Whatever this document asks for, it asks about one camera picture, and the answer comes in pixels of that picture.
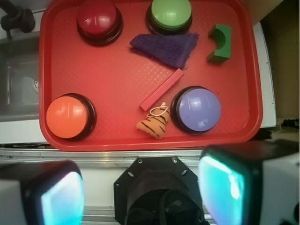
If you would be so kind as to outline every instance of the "stainless steel sink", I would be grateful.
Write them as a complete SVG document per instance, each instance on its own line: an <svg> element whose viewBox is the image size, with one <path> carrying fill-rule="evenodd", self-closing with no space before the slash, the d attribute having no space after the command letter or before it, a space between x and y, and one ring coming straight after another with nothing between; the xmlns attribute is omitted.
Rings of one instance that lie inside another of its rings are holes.
<svg viewBox="0 0 300 225"><path fill-rule="evenodd" d="M0 40L0 122L38 119L38 40Z"/></svg>

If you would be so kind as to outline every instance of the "tray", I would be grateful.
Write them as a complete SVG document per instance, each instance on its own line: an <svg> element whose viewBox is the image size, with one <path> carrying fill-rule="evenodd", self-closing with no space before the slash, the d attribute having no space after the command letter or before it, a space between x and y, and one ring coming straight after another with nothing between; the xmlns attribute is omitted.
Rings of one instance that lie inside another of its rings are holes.
<svg viewBox="0 0 300 225"><path fill-rule="evenodd" d="M238 0L192 0L197 46L187 60L184 76L154 106L171 104L183 88L203 86L217 95L222 113L218 124L201 135L188 135L172 121L161 140L135 128L147 112L139 105L176 69L129 51L129 42L149 33L145 17L150 1L115 0L124 29L114 43L95 47L76 28L76 13L84 0L57 0L45 11L40 33L40 126L46 140L63 151L156 150L244 142L259 129L262 97L251 20ZM231 58L221 65L206 57L216 49L208 32L216 24L232 28ZM97 122L81 141L67 141L49 130L45 115L50 103L66 93L79 93L94 104Z"/></svg>

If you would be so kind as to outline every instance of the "stuffed toy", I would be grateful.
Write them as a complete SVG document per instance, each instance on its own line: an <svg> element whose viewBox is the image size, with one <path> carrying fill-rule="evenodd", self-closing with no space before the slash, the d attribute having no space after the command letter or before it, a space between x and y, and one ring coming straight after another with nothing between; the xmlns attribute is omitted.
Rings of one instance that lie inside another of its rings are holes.
<svg viewBox="0 0 300 225"><path fill-rule="evenodd" d="M163 103L159 107L150 110L145 120L136 124L138 130L142 130L156 139L162 139L165 135L165 127L170 120L170 108Z"/></svg>

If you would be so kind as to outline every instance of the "towel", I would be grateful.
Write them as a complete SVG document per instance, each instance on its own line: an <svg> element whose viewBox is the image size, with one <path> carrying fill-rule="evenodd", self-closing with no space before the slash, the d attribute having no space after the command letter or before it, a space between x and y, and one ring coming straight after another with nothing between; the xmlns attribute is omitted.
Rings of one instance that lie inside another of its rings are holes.
<svg viewBox="0 0 300 225"><path fill-rule="evenodd" d="M199 34L160 36L140 34L130 44L132 52L155 58L171 67L183 69L192 50L197 45Z"/></svg>

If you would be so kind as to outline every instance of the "white countertop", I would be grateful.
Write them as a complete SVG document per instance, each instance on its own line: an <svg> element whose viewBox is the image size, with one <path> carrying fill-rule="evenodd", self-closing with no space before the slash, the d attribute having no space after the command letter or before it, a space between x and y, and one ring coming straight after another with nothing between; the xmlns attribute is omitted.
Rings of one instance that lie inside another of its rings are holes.
<svg viewBox="0 0 300 225"><path fill-rule="evenodd" d="M40 30L43 12L34 14L36 26L33 30ZM13 30L12 37L20 31ZM263 120L262 128L274 127L276 125L275 100L273 93L272 76L270 71L269 57L264 40L263 30L258 23L254 26L257 55L262 84ZM6 32L0 29L0 39L6 38ZM24 120L0 123L0 143L45 143L39 120Z"/></svg>

